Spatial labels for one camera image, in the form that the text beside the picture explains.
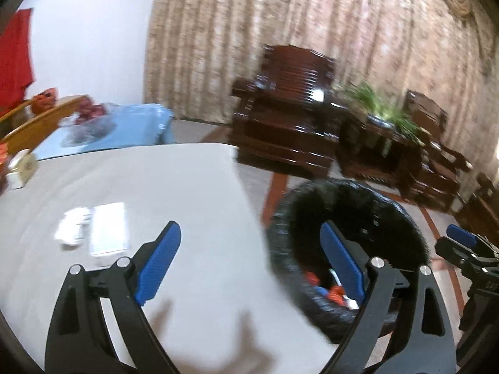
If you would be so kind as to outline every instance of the curtain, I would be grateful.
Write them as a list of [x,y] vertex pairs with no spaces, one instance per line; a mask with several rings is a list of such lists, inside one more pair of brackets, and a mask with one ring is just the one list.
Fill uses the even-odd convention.
[[255,74],[263,44],[334,57],[337,81],[366,78],[399,104],[407,89],[427,95],[449,114],[445,143],[492,167],[499,61],[477,0],[155,0],[145,100],[230,122],[231,84]]

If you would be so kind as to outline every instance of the dark wooden chair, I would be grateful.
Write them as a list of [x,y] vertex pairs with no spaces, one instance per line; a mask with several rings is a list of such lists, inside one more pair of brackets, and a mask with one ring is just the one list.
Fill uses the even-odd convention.
[[456,213],[456,220],[463,229],[499,246],[499,187],[484,173],[478,174],[477,182],[480,188]]
[[447,113],[433,100],[409,90],[403,109],[422,128],[419,138],[423,145],[407,148],[401,155],[397,171],[401,195],[421,195],[447,211],[458,195],[460,170],[468,172],[472,166],[459,152],[443,145]]
[[326,177],[341,117],[330,91],[334,60],[295,46],[264,46],[254,80],[237,79],[230,142],[241,155],[259,156]]

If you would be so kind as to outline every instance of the wooden furniture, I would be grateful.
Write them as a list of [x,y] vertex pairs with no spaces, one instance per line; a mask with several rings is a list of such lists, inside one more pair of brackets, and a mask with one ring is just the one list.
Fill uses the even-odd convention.
[[458,195],[460,170],[468,172],[472,166],[463,155],[442,143],[447,113],[433,100],[408,91],[403,109],[422,128],[419,138],[423,146],[402,153],[397,171],[400,193],[407,198],[420,195],[447,211]]
[[455,214],[456,220],[463,229],[499,246],[499,187],[483,173],[478,174],[477,182],[480,188]]
[[334,61],[295,46],[265,46],[254,80],[237,79],[230,142],[250,154],[326,177],[346,109],[330,91]]
[[27,99],[19,106],[11,109],[8,113],[0,117],[0,139],[28,120],[26,107],[30,106],[32,102],[32,99]]
[[33,150],[57,129],[57,124],[61,118],[68,117],[77,110],[78,104],[83,97],[85,96],[71,96],[59,99],[54,108],[16,128],[6,135],[0,143],[7,143],[10,155],[15,155],[23,149]]
[[414,145],[397,131],[363,122],[349,112],[341,127],[336,159],[345,177],[395,187],[400,153]]

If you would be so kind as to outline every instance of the white wall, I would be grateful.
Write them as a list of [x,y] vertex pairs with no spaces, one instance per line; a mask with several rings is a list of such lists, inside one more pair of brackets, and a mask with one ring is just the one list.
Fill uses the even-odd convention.
[[141,103],[153,0],[24,0],[31,18],[35,82],[27,96],[58,87],[60,96]]

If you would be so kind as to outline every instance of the trash can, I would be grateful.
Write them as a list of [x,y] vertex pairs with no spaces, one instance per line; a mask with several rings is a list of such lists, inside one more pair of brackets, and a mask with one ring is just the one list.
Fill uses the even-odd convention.
[[[340,343],[357,311],[336,304],[310,284],[313,272],[324,287],[333,283],[331,265],[322,250],[321,225],[332,220],[345,239],[358,242],[369,257],[414,271],[429,264],[421,232],[397,202],[351,180],[303,183],[283,198],[267,230],[271,267],[293,302],[332,343]],[[398,308],[394,293],[381,336],[393,330]]]

